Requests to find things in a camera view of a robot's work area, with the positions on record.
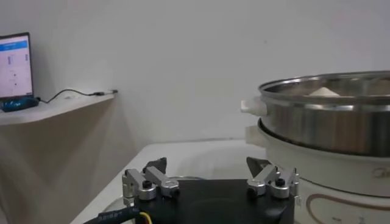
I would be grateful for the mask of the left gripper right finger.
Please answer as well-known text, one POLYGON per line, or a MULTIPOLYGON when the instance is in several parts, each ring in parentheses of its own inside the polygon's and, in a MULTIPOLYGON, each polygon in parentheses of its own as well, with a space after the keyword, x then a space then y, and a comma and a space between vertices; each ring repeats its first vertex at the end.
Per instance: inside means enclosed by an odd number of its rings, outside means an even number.
POLYGON ((270 193, 274 198, 287 199, 299 194, 299 174, 296 168, 280 169, 266 159, 246 158, 252 178, 247 180, 249 198, 258 198, 270 193))

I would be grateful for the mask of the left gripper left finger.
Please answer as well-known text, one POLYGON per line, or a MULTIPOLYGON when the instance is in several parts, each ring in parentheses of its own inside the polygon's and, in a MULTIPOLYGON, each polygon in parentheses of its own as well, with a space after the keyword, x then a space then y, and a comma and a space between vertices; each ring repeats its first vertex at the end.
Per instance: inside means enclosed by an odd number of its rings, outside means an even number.
POLYGON ((180 185, 174 178, 165 174, 167 160, 160 158, 150 161, 142 169, 126 169, 122 175, 122 200, 125 206, 139 201, 152 201, 159 195, 176 199, 180 195, 180 185))

